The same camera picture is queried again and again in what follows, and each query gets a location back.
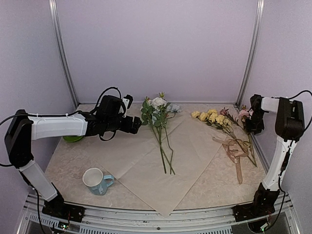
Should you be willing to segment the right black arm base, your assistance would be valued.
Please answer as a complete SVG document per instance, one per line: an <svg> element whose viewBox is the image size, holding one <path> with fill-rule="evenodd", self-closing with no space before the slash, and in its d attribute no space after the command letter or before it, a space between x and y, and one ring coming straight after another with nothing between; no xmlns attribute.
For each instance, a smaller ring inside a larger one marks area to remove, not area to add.
<svg viewBox="0 0 312 234"><path fill-rule="evenodd" d="M236 222L245 221L274 213L276 197L255 196L253 202L236 205L232 208Z"/></svg>

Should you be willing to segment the pink beige wrapping paper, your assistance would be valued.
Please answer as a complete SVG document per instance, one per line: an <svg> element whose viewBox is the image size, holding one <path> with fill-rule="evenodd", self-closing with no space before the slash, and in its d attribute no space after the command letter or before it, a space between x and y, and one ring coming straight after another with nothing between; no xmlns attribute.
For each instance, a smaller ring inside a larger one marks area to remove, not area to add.
<svg viewBox="0 0 312 234"><path fill-rule="evenodd" d="M122 185L164 217L181 202L220 148L221 132L193 118L207 104L183 104L181 113L162 131L142 126L136 135L118 132L107 142L97 140L91 152L96 161Z"/></svg>

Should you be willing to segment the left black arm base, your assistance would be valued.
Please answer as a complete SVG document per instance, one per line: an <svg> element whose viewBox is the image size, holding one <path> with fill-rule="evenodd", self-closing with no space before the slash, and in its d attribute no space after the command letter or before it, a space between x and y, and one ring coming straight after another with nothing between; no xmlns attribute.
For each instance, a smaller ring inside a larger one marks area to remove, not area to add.
<svg viewBox="0 0 312 234"><path fill-rule="evenodd" d="M52 217L81 223L85 213L85 208L67 203L54 205L44 204L42 213Z"/></svg>

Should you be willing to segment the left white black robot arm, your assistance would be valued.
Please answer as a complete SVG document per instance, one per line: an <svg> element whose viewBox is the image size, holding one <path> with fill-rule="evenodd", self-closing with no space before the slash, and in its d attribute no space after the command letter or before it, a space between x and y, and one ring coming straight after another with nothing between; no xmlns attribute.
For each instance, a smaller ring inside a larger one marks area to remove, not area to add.
<svg viewBox="0 0 312 234"><path fill-rule="evenodd" d="M11 123L4 137L10 166L19 170L25 181L33 186L41 197L49 202L49 209L62 217L68 213L68 205L44 175L32 154L32 141L64 136L92 137L104 140L106 132L136 134L142 125L139 117L127 115L133 98L105 95L89 112L75 111L63 115L29 114L24 109L9 117Z"/></svg>

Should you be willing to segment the pink fake rose stem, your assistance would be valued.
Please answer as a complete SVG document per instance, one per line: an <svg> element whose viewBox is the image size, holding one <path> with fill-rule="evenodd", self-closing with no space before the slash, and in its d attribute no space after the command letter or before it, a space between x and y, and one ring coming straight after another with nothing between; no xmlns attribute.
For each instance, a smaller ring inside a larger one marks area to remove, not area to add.
<svg viewBox="0 0 312 234"><path fill-rule="evenodd" d="M257 163L256 163L255 155L254 155L254 147L253 147L253 143L252 143L252 137L251 137L251 133L249 133L247 131L247 122L246 122L248 119L250 119L252 117L253 110L251 108L248 110L246 108L246 106L243 105L242 109L239 111L238 118L231 116L229 114L228 110L229 109L223 108L220 111L220 114L225 117L225 119L228 121L229 124L233 123L233 124L237 125L248 136L248 141L244 142L244 144L248 146L249 151L251 153L251 156L248 156L248 159L251 161L251 163L255 167L257 167Z"/></svg>

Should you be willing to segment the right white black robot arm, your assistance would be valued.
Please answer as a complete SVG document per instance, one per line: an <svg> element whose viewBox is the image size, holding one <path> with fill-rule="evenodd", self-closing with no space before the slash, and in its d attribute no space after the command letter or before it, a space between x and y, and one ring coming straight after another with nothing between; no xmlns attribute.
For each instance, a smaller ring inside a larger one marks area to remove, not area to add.
<svg viewBox="0 0 312 234"><path fill-rule="evenodd" d="M264 130L265 113L276 114L274 130L277 135L276 148L269 170L255 192L249 211L260 216L273 205L281 192L281 184L293 151L305 131L303 103L286 97L250 98L252 115L245 120L247 131L256 135Z"/></svg>

